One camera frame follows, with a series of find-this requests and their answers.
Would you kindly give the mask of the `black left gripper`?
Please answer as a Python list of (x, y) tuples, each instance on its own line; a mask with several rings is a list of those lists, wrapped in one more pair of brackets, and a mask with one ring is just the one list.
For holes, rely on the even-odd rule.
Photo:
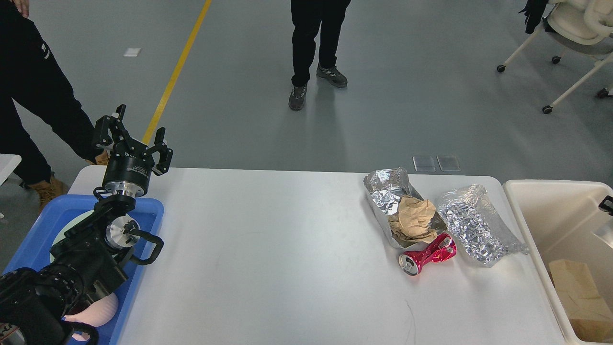
[[(124, 126), (126, 105), (121, 104), (112, 115), (101, 116), (94, 127), (94, 146), (110, 153), (109, 163), (102, 180), (102, 187), (110, 194), (141, 197), (147, 194), (151, 173), (166, 174), (170, 168), (173, 150), (164, 136), (165, 127), (156, 131), (154, 145), (147, 145), (132, 138)], [(134, 157), (130, 154), (141, 154)]]

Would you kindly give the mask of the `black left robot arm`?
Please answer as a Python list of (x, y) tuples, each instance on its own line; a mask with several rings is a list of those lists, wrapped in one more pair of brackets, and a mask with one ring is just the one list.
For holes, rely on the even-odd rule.
[(128, 275), (127, 262), (152, 264), (164, 246), (162, 238), (141, 230), (135, 221), (118, 223), (148, 192), (152, 174), (170, 168), (173, 151), (156, 131), (149, 146), (132, 138), (124, 126), (125, 105), (96, 122), (93, 144), (109, 149), (101, 186), (94, 188), (93, 212), (67, 229), (52, 245), (53, 261), (35, 271), (18, 268), (1, 277), (1, 343), (3, 345), (65, 345), (76, 331), (96, 345), (98, 330), (64, 317), (75, 306), (93, 304), (113, 293)]

